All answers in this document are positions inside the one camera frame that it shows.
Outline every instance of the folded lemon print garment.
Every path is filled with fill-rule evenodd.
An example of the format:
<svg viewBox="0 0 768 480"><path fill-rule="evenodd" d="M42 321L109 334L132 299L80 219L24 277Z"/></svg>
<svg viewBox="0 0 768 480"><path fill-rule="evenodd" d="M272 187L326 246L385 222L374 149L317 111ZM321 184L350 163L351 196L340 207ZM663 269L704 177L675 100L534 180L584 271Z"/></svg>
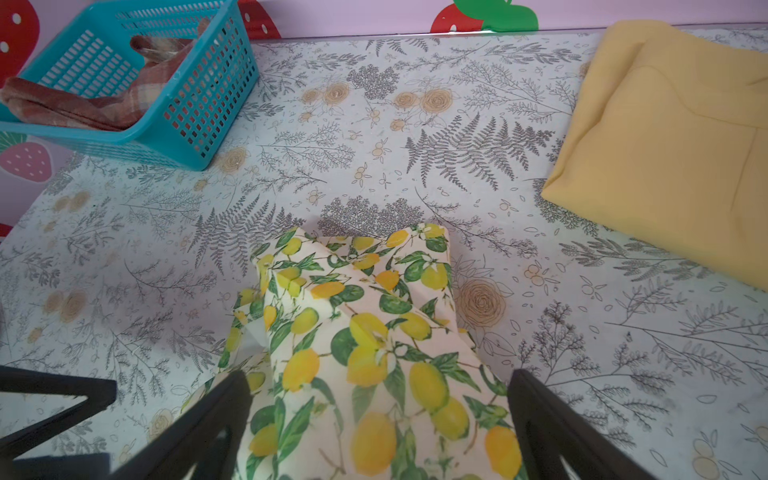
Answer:
<svg viewBox="0 0 768 480"><path fill-rule="evenodd" d="M610 27L544 199L768 290L768 55Z"/></svg>
<svg viewBox="0 0 768 480"><path fill-rule="evenodd" d="M253 252L221 372L253 401L235 478L527 478L496 379L456 326L445 229L385 238L291 230ZM242 358L266 329L268 352Z"/></svg>

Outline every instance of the plaid cloth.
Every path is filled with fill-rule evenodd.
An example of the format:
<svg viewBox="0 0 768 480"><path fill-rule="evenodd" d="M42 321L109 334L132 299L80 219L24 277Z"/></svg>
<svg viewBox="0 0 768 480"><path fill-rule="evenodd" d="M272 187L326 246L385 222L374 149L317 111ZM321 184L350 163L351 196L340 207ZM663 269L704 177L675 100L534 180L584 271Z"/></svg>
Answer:
<svg viewBox="0 0 768 480"><path fill-rule="evenodd" d="M208 25L207 19L200 22L198 37ZM114 97L83 98L12 77L0 90L0 101L28 124L122 131L139 121L157 100L194 42L186 38L133 37L131 47L144 56L146 63L131 86Z"/></svg>

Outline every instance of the floral tablecloth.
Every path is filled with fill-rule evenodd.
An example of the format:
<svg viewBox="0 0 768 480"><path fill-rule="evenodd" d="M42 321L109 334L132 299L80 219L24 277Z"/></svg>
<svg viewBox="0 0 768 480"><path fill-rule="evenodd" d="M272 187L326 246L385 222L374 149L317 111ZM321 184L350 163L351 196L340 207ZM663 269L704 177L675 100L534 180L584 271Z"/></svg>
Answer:
<svg viewBox="0 0 768 480"><path fill-rule="evenodd" d="M693 33L768 51L766 30ZM0 246L0 364L118 400L31 455L117 467L158 435L217 371L263 241L428 220L496 375L531 370L658 477L765 478L768 295L539 195L600 36L256 44L206 171L75 155ZM73 402L0 398L0 435Z"/></svg>

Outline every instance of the blue plastic basket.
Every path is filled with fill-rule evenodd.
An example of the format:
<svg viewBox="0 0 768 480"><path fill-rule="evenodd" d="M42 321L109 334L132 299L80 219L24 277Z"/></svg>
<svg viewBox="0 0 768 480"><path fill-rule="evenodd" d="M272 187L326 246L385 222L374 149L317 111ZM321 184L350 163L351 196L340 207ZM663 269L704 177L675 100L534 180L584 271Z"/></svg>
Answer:
<svg viewBox="0 0 768 480"><path fill-rule="evenodd" d="M259 76L237 0L94 4L20 76L86 98L115 95L144 65L130 47L132 36L196 38L202 18L209 18L210 26L133 127L106 132L24 124L3 107L0 131L42 137L99 157L203 170Z"/></svg>

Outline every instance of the yellow garment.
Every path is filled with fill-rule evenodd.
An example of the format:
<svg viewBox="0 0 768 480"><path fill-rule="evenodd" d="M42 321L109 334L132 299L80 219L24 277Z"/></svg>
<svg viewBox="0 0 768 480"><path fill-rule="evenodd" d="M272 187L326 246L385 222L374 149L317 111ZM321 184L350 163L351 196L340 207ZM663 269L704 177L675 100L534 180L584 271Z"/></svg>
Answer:
<svg viewBox="0 0 768 480"><path fill-rule="evenodd" d="M768 290L768 55L662 22L600 43L542 196Z"/></svg>

